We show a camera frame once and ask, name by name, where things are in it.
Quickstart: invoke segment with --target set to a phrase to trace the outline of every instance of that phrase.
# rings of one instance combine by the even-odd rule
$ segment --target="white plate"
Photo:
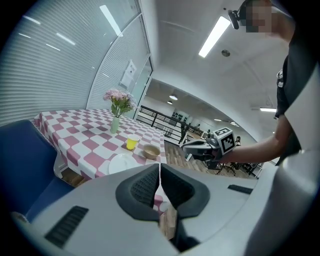
[[[116,174],[137,166],[137,161],[131,155],[118,154],[112,158],[109,164],[109,174]]]

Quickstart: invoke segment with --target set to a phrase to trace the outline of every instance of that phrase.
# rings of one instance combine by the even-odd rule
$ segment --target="window blind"
[[[0,56],[0,126],[43,111],[84,109],[117,30],[139,13],[136,0],[36,3]]]
[[[92,84],[87,109],[110,109],[111,102],[104,101],[103,95],[109,89],[128,90],[120,82],[130,60],[136,66],[131,82],[131,86],[134,86],[149,55],[142,15],[140,15],[126,27],[123,36],[117,38],[102,61]]]

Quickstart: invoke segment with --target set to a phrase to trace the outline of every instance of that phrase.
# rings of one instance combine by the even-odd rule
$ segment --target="yellow cup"
[[[141,139],[140,136],[138,136],[136,134],[128,134],[126,148],[128,150],[133,150],[140,139]]]

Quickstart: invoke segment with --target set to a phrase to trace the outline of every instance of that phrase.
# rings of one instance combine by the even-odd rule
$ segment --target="shirt sleeve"
[[[288,100],[285,95],[285,91],[283,87],[278,87],[276,92],[277,98],[277,108],[275,117],[279,118],[281,115],[284,115],[287,109],[289,108]]]

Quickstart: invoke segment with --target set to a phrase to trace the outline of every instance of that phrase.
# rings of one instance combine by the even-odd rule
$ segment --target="wooden floor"
[[[212,175],[215,175],[218,172],[218,170],[209,170],[202,161],[195,160],[193,159],[193,157],[187,162],[185,160],[185,153],[181,148],[179,148],[176,145],[165,142],[164,147],[165,147],[166,161],[170,165],[174,165],[180,168],[187,168],[187,169],[194,170],[196,172],[208,173]],[[248,176],[241,170],[234,170],[234,171],[235,171],[235,177],[245,178],[245,179],[254,179],[252,176]],[[62,172],[62,175],[63,175],[62,179],[74,187],[78,187],[81,184],[86,182],[85,178],[78,175],[77,173],[75,173],[69,168],[64,170]],[[232,171],[228,172],[227,169],[225,168],[222,169],[219,175],[234,177],[234,174],[232,173]],[[169,209],[160,216],[160,224],[159,224],[160,229],[168,239],[171,239],[174,237],[175,228],[176,228],[176,217],[177,217],[177,212],[172,206],[170,206]]]

